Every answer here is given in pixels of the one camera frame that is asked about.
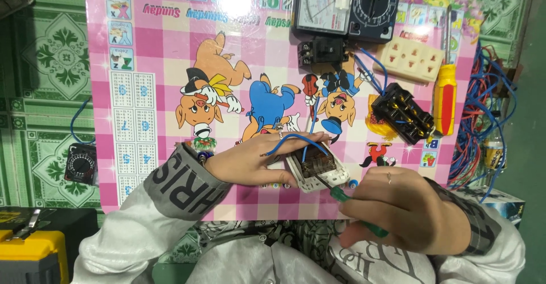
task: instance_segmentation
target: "pink checkered board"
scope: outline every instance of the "pink checkered board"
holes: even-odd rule
[[[251,85],[260,82],[261,74],[267,75],[272,90],[279,87],[280,99],[281,86],[291,84],[303,89],[302,79],[310,73],[309,69],[297,66],[297,44],[303,39],[297,39],[290,32],[290,10],[280,3],[285,0],[86,1],[100,202],[105,212],[117,210],[131,190],[168,159],[175,142],[195,138],[197,127],[190,125],[190,113],[180,127],[176,111],[181,104],[181,88],[188,85],[187,69],[197,66],[197,50],[205,40],[215,40],[221,32],[225,34],[223,48],[217,48],[219,55],[211,57],[210,61],[204,55],[200,58],[204,61],[198,61],[203,71],[220,73],[227,63],[237,70],[242,61],[251,74],[251,78],[243,79],[239,85],[229,86],[244,109],[242,113],[228,113],[224,106],[211,108],[219,110],[223,120],[221,123],[212,119],[208,124],[208,136],[216,140],[217,153],[242,139],[250,124],[246,113],[258,107],[250,102]],[[421,10],[416,12],[420,14],[417,17],[411,16],[415,8]],[[441,10],[426,4],[401,2],[395,35],[404,32],[406,36],[421,37],[428,45],[440,48],[442,30],[435,27],[433,18],[436,15],[432,14]],[[455,129],[459,128],[475,51],[472,37],[461,29],[464,12],[460,12],[453,23],[452,37],[452,56],[458,66]],[[374,46],[363,46],[372,54],[375,52]],[[227,55],[229,60],[213,60],[225,54],[233,55]],[[371,59],[359,52],[357,55],[371,70]],[[232,82],[241,76],[237,74],[233,75]],[[354,74],[355,81],[361,80],[357,65]],[[383,85],[382,73],[375,75]],[[418,85],[389,76],[388,82],[394,81],[413,93],[421,108],[431,109],[433,85]],[[369,156],[367,143],[374,142],[379,144],[378,149],[382,143],[392,144],[384,153],[388,163],[394,159],[396,166],[414,169],[422,176],[445,184],[456,134],[430,145],[421,141],[409,146],[399,137],[386,138],[384,130],[372,132],[366,117],[369,118],[368,100],[373,94],[377,92],[371,84],[363,82],[360,85],[360,90],[353,96],[353,124],[349,126],[347,120],[343,121],[338,141],[330,145],[350,170],[351,179],[360,181],[367,169],[376,165],[372,162],[366,168],[361,166]],[[282,117],[291,117],[291,127],[309,131],[310,109],[306,106],[304,93],[294,94],[292,98],[293,104],[283,108]],[[279,106],[279,103],[273,101],[268,106]],[[290,105],[290,100],[283,104]],[[322,113],[318,118],[322,121],[327,116]],[[324,128],[317,122],[315,131],[321,130]],[[280,168],[283,165],[283,162],[277,162],[273,166]],[[346,191],[350,194],[352,190],[347,187]],[[304,194],[299,189],[272,184],[265,188],[232,187],[223,202],[204,220],[336,218],[343,218],[343,215],[338,213],[338,204],[327,190]]]

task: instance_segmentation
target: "white power socket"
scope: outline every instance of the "white power socket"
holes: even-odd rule
[[[444,51],[395,36],[391,42],[378,46],[376,58],[389,74],[420,83],[434,83],[442,65]],[[377,63],[373,63],[373,69],[383,70]]]
[[[326,173],[318,174],[325,182],[327,182],[331,187],[335,187],[341,184],[345,184],[350,179],[349,170],[343,166],[341,161],[336,155],[332,153],[330,148],[326,145],[323,145],[330,154],[334,157],[334,163],[336,164],[336,169],[328,171]],[[316,177],[304,178],[303,173],[301,172],[301,165],[297,158],[294,156],[294,153],[290,153],[286,156],[288,166],[296,178],[297,185],[305,193],[310,193],[317,190],[324,190],[327,187],[321,183]]]

